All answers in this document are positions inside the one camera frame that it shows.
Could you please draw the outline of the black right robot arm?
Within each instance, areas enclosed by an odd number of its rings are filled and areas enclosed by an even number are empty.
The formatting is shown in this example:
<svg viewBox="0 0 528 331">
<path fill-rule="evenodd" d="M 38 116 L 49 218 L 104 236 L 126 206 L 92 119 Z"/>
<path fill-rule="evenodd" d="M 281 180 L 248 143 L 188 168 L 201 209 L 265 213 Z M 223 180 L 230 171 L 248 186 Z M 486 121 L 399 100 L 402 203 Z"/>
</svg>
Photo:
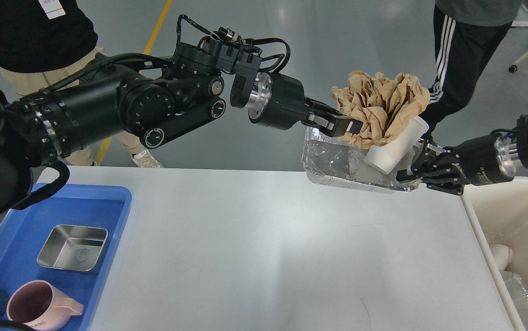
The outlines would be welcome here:
<svg viewBox="0 0 528 331">
<path fill-rule="evenodd" d="M 396 179 L 420 180 L 431 190 L 463 195 L 464 186 L 511 182 L 518 168 L 528 168 L 528 115 L 521 115 L 513 129 L 493 130 L 456 146 L 420 140 L 413 162 Z"/>
</svg>

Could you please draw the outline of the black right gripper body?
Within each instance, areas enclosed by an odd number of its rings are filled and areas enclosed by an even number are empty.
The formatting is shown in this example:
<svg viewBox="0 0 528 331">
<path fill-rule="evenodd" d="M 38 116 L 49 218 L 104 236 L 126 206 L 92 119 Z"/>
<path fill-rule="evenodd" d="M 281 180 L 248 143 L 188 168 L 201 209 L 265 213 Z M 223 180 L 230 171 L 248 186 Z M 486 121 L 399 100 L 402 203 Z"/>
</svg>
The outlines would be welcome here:
<svg viewBox="0 0 528 331">
<path fill-rule="evenodd" d="M 457 173 L 454 184 L 486 186 L 514 180 L 517 166 L 511 159 L 509 144 L 499 133 L 464 141 L 456 146 L 446 146 L 451 155 L 450 166 Z"/>
</svg>

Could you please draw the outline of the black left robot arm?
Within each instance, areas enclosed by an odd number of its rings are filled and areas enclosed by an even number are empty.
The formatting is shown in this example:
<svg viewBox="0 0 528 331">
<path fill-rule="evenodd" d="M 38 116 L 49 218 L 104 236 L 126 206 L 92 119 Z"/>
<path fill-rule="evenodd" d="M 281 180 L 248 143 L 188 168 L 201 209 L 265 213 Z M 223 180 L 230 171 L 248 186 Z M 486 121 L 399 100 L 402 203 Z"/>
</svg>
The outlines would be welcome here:
<svg viewBox="0 0 528 331">
<path fill-rule="evenodd" d="M 325 136 L 359 134 L 363 123 L 306 97 L 281 73 L 291 48 L 280 38 L 243 38 L 182 14 L 171 57 L 97 55 L 82 70 L 12 103 L 0 90 L 0 213 L 23 210 L 69 179 L 63 159 L 121 131 L 155 149 L 222 117 L 222 74 L 234 76 L 230 104 L 252 123 L 296 122 Z"/>
</svg>

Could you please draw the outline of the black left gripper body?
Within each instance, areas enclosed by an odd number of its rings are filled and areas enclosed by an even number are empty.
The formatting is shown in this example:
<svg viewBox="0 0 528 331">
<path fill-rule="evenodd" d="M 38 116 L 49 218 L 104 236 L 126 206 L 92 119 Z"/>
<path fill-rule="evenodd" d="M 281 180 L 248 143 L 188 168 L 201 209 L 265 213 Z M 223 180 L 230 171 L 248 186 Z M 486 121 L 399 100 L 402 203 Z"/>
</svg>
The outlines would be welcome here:
<svg viewBox="0 0 528 331">
<path fill-rule="evenodd" d="M 288 130 L 296 122 L 306 121 L 310 113 L 302 83 L 273 73 L 258 73 L 247 109 L 252 124 L 279 130 Z"/>
</svg>

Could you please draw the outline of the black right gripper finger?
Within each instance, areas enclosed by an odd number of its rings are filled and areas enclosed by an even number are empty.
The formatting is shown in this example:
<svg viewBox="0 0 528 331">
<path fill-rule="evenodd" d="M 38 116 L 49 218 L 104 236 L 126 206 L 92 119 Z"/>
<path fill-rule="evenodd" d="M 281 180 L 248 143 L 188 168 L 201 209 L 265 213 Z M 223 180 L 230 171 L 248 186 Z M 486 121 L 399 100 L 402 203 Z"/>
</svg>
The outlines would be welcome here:
<svg viewBox="0 0 528 331">
<path fill-rule="evenodd" d="M 411 165 L 399 170 L 396 179 L 400 183 L 411 182 L 416 179 L 436 178 L 450 172 L 450 167 L 441 161 L 450 149 L 440 146 L 432 140 L 418 140 L 413 145 L 413 161 Z"/>
<path fill-rule="evenodd" d="M 430 190 L 461 196 L 467 181 L 460 177 L 426 177 L 425 184 Z"/>
</svg>

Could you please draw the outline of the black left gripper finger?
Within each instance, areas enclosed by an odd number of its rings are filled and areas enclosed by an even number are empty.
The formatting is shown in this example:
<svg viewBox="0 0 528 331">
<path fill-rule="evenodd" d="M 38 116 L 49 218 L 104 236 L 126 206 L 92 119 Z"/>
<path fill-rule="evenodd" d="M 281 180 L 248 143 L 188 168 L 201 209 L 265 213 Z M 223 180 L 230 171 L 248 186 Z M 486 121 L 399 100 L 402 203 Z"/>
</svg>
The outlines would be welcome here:
<svg viewBox="0 0 528 331">
<path fill-rule="evenodd" d="M 335 109 L 323 103 L 321 101 L 314 100 L 313 98 L 304 97 L 304 106 L 306 107 L 306 113 L 311 113 L 316 116 L 341 116 L 342 114 Z"/>
<path fill-rule="evenodd" d="M 316 128 L 328 137 L 341 137 L 346 133 L 359 134 L 363 126 L 363 122 L 344 115 L 314 113 L 308 113 L 302 124 Z"/>
</svg>

